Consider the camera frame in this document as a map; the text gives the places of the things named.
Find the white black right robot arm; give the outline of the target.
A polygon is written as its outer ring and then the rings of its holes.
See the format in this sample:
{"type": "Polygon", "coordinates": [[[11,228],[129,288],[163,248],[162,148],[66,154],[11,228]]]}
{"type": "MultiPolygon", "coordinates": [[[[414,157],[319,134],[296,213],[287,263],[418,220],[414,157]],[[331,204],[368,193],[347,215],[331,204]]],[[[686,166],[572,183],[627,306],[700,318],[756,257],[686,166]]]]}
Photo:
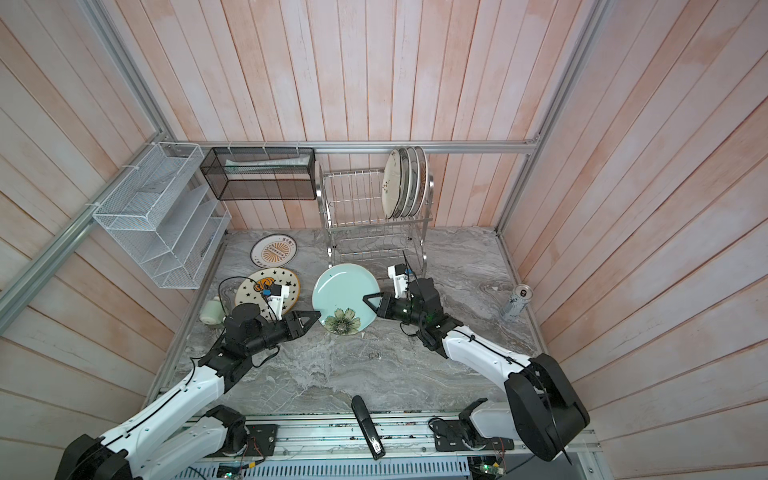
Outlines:
{"type": "Polygon", "coordinates": [[[452,437],[464,446],[519,439],[534,456],[551,461],[589,426],[586,407],[552,356],[527,356],[481,337],[445,312],[431,278],[362,301],[379,318],[416,326],[428,350],[469,367],[505,393],[504,402],[480,398],[461,411],[452,437]]]}

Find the light green flower plate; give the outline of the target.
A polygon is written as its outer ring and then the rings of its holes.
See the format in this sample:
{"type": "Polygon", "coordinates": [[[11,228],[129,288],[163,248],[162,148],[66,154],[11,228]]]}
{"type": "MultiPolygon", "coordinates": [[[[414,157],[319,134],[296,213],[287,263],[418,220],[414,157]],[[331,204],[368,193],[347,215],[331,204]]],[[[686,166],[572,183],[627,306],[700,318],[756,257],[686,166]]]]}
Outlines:
{"type": "Polygon", "coordinates": [[[374,306],[369,307],[363,297],[379,292],[378,282],[368,269],[352,263],[339,264],[317,280],[312,306],[321,313],[320,323],[327,331],[339,336],[355,335],[377,318],[380,299],[374,298],[374,306]]]}

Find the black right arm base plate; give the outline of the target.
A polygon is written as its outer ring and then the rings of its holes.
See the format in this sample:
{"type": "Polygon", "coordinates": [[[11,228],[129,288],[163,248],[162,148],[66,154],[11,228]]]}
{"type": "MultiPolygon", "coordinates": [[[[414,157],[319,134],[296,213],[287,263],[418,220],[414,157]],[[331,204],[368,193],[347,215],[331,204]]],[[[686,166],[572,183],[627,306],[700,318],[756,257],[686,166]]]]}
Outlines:
{"type": "Polygon", "coordinates": [[[428,420],[427,426],[433,434],[434,446],[438,452],[506,452],[515,449],[513,439],[481,437],[468,422],[462,420],[433,417],[428,420]]]}

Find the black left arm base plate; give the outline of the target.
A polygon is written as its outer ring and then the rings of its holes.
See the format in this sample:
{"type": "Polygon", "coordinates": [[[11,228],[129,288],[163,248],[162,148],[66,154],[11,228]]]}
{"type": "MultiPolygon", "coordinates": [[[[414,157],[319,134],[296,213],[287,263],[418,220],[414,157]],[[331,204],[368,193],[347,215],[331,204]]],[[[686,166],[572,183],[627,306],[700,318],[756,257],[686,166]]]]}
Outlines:
{"type": "Polygon", "coordinates": [[[274,454],[277,424],[249,422],[245,415],[224,405],[211,408],[201,416],[203,419],[214,419],[224,428],[224,440],[211,456],[269,457],[274,454]]]}

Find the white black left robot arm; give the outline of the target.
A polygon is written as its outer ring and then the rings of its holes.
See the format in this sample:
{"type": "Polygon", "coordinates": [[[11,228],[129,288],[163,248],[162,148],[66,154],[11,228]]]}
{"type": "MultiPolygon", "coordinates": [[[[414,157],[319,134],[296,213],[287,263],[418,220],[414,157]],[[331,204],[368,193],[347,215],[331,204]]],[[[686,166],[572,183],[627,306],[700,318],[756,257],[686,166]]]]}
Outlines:
{"type": "Polygon", "coordinates": [[[255,354],[277,354],[304,336],[318,311],[290,311],[265,319],[258,305],[236,306],[211,349],[177,385],[122,424],[98,437],[83,434],[64,450],[58,479],[170,479],[214,453],[241,457],[250,433],[243,414],[215,400],[251,369],[255,354]]]}

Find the cream plate floral rim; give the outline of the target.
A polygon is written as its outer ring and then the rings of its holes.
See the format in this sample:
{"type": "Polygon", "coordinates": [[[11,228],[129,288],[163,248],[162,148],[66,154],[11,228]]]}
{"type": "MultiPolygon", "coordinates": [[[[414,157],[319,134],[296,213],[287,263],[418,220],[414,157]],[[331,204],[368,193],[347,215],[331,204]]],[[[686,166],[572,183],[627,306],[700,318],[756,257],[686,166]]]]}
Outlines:
{"type": "Polygon", "coordinates": [[[399,149],[390,152],[384,167],[381,202],[386,218],[394,216],[401,195],[402,156],[399,149]]]}

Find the white plate green clover design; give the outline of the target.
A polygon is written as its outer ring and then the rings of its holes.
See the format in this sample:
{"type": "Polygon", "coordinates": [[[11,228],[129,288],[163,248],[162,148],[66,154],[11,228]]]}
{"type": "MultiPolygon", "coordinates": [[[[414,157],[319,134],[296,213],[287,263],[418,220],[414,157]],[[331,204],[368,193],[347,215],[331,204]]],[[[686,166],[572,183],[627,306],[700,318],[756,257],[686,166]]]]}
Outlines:
{"type": "Polygon", "coordinates": [[[419,160],[415,151],[416,147],[408,148],[408,153],[412,154],[412,160],[413,160],[413,165],[412,165],[413,178],[412,178],[412,185],[411,185],[412,202],[411,202],[411,208],[409,211],[409,217],[417,216],[418,214],[417,209],[419,205],[420,166],[419,166],[419,160]]]}

